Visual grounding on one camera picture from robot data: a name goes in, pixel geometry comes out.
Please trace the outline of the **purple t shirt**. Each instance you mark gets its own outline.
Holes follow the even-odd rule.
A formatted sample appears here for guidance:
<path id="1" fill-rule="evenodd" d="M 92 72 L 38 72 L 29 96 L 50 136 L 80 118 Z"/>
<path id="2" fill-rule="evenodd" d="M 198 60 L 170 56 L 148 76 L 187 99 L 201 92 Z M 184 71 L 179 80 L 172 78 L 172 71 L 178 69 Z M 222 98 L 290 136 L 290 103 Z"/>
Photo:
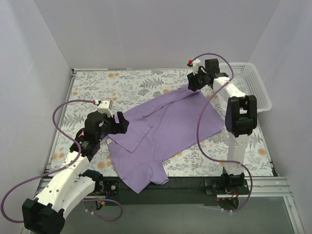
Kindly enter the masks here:
<path id="1" fill-rule="evenodd" d="M 150 183 L 168 182 L 163 162 L 220 131 L 224 120 L 200 92 L 187 85 L 124 113 L 125 134 L 105 140 L 119 178 L 139 194 Z"/>

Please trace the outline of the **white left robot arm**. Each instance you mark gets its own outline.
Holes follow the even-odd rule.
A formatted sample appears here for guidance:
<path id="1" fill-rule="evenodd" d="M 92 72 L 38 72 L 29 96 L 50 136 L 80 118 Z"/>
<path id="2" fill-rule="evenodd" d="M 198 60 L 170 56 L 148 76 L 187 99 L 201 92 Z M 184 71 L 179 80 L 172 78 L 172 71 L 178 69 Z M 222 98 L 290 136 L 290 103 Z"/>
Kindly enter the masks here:
<path id="1" fill-rule="evenodd" d="M 88 195 L 103 191 L 103 175 L 85 170 L 100 149 L 101 141 L 110 134 L 125 134 L 129 125 L 122 112 L 108 116 L 98 111 L 88 114 L 84 128 L 64 161 L 64 170 L 57 172 L 34 199 L 22 205 L 25 228 L 37 234 L 59 234 L 68 214 Z"/>

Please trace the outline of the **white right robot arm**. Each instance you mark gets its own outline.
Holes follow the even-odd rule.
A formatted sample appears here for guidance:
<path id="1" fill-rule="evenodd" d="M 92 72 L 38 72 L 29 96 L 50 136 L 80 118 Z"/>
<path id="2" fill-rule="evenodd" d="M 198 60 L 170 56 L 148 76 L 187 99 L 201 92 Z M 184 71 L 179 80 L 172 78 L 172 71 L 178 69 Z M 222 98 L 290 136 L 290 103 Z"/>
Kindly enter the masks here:
<path id="1" fill-rule="evenodd" d="M 207 194 L 223 191 L 232 196 L 247 187 L 245 183 L 244 157 L 250 135 L 257 126 L 257 99 L 240 91 L 233 83 L 233 77 L 222 73 L 218 59 L 199 59 L 188 62 L 192 72 L 187 75 L 188 88 L 192 91 L 210 86 L 216 94 L 227 101 L 225 127 L 229 133 L 228 156 L 224 161 L 220 177 L 204 184 Z"/>

